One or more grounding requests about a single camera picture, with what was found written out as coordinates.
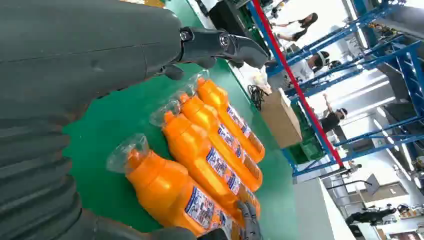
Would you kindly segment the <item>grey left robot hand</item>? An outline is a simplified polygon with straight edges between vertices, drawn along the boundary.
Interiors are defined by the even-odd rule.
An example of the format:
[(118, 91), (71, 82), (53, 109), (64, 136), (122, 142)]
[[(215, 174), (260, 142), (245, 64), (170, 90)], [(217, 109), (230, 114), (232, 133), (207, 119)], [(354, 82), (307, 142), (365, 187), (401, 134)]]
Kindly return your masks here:
[(261, 68), (253, 40), (184, 27), (170, 10), (121, 0), (0, 3), (0, 237), (3, 240), (193, 240), (187, 227), (141, 233), (81, 205), (63, 128), (92, 100), (217, 58)]

